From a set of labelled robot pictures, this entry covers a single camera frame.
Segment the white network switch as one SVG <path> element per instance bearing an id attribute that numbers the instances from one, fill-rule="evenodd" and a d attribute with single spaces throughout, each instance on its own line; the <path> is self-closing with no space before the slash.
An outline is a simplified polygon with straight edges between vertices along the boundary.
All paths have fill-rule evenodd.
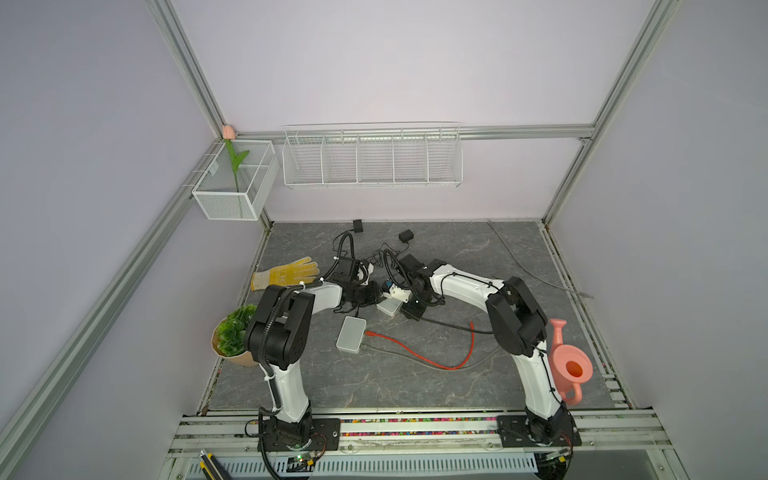
<path id="1" fill-rule="evenodd" d="M 385 297 L 382 301 L 380 301 L 376 308 L 379 312 L 389 316 L 394 317 L 398 311 L 401 309 L 403 305 L 403 302 L 401 300 L 398 300 L 396 298 L 390 298 Z"/>
<path id="2" fill-rule="evenodd" d="M 336 341 L 336 348 L 343 353 L 358 354 L 366 328 L 365 319 L 346 316 Z"/>

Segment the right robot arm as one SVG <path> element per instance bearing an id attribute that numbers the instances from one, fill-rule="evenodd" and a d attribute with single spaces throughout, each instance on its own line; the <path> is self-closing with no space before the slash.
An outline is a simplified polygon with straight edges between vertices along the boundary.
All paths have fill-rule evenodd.
<path id="1" fill-rule="evenodd" d="M 411 293 L 410 301 L 419 309 L 450 297 L 486 312 L 493 338 L 511 355 L 522 383 L 526 435 L 540 446 L 558 440 L 569 447 L 581 444 L 547 359 L 548 319 L 522 279 L 485 278 L 441 260 L 424 264 L 410 254 L 387 258 L 385 269 L 398 288 Z"/>

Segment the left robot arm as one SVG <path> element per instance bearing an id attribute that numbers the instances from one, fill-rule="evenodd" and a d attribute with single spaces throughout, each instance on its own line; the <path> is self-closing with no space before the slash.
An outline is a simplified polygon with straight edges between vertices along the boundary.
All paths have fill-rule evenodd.
<path id="1" fill-rule="evenodd" d="M 252 274 L 251 289 L 263 294 L 248 322 L 244 345 L 264 373 L 272 400 L 267 419 L 259 423 L 266 449 L 299 450 L 312 444 L 312 406 L 300 368 L 312 315 L 325 310 L 356 313 L 377 303 L 380 288 L 372 272 L 371 263 L 356 257 L 353 232 L 347 230 L 338 236 L 326 273 L 305 257 Z"/>

